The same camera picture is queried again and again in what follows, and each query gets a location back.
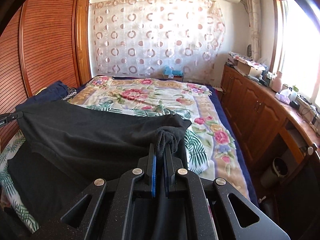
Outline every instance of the navy blue bed sheet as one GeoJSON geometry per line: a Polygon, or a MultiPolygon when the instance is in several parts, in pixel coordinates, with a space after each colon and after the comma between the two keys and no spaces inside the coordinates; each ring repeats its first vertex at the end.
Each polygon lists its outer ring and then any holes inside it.
{"type": "MultiPolygon", "coordinates": [[[[136,79],[134,77],[113,77],[114,79],[136,79]]],[[[238,141],[236,140],[236,137],[231,129],[231,126],[227,120],[227,117],[222,109],[222,106],[220,104],[220,101],[218,99],[218,96],[217,96],[217,93],[216,93],[216,90],[211,86],[211,85],[207,85],[207,84],[200,84],[200,83],[196,83],[196,84],[199,84],[199,85],[204,85],[206,86],[210,92],[212,93],[212,95],[209,96],[211,102],[213,103],[216,111],[217,111],[217,114],[220,118],[220,121],[222,122],[222,124],[224,125],[224,127],[226,129],[229,130],[231,136],[235,139],[235,145],[236,145],[236,154],[237,154],[237,158],[238,158],[238,163],[240,165],[240,168],[242,170],[242,173],[243,173],[243,176],[244,176],[244,179],[245,179],[245,182],[247,183],[247,188],[248,188],[248,193],[249,193],[249,197],[250,197],[250,200],[253,204],[255,204],[257,207],[259,207],[258,205],[258,200],[257,200],[257,195],[256,195],[256,192],[254,190],[254,187],[253,187],[253,184],[252,184],[252,181],[251,181],[251,178],[250,178],[250,175],[249,175],[249,171],[247,169],[247,166],[245,165],[245,162],[244,162],[244,157],[242,155],[242,152],[241,152],[241,149],[240,149],[240,146],[238,144],[238,141]]]]}

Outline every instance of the cardboard box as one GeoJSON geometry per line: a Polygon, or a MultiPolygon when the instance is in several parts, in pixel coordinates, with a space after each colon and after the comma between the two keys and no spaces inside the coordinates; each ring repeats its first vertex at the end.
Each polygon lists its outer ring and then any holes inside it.
{"type": "Polygon", "coordinates": [[[262,74],[262,70],[257,70],[254,67],[251,67],[247,64],[244,64],[240,61],[238,61],[238,65],[236,67],[240,73],[245,74],[245,75],[250,75],[253,77],[258,78],[262,74]]]}
{"type": "Polygon", "coordinates": [[[167,79],[167,80],[175,80],[175,81],[183,82],[183,76],[181,77],[181,76],[175,76],[175,75],[173,75],[173,78],[169,78],[168,75],[162,75],[162,77],[163,77],[164,79],[167,79]]]}

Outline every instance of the curtain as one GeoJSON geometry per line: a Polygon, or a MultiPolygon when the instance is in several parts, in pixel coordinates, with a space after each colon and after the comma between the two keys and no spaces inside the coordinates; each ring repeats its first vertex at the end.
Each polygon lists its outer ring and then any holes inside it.
{"type": "Polygon", "coordinates": [[[251,49],[254,61],[260,59],[259,36],[261,30],[260,0],[247,0],[250,18],[251,49]]]}
{"type": "Polygon", "coordinates": [[[109,0],[90,8],[93,74],[162,78],[183,71],[186,81],[212,83],[225,33],[213,0],[109,0]]]}

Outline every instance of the wooden countertop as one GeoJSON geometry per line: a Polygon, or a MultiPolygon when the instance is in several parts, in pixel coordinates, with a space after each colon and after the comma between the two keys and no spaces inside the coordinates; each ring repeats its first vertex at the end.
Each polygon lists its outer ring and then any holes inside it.
{"type": "Polygon", "coordinates": [[[276,92],[274,92],[271,88],[265,87],[265,86],[261,85],[260,83],[252,81],[250,79],[248,79],[248,80],[252,84],[254,84],[255,86],[257,86],[260,89],[262,89],[270,98],[272,98],[275,101],[276,104],[279,104],[282,107],[282,109],[284,110],[287,118],[292,122],[292,124],[295,126],[295,128],[300,132],[300,134],[305,139],[307,144],[309,146],[312,146],[313,143],[316,143],[317,146],[318,146],[318,152],[319,152],[320,138],[317,137],[317,135],[316,135],[315,131],[313,130],[313,128],[310,126],[310,124],[308,124],[308,121],[306,121],[305,119],[301,118],[297,114],[297,110],[296,109],[294,109],[291,106],[289,106],[289,105],[287,105],[285,103],[282,103],[278,99],[276,99],[275,98],[276,92]]]}

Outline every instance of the slatted wooden panel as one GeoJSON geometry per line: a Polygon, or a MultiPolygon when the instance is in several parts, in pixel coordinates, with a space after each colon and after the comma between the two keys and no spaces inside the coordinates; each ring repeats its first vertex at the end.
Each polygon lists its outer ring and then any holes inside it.
{"type": "Polygon", "coordinates": [[[78,86],[72,40],[74,1],[28,0],[26,4],[22,44],[32,94],[57,80],[78,86]]]}
{"type": "MultiPolygon", "coordinates": [[[[27,99],[19,59],[19,22],[21,8],[0,37],[0,114],[14,112],[27,99]]],[[[1,150],[18,131],[16,121],[0,128],[1,150]]]]}

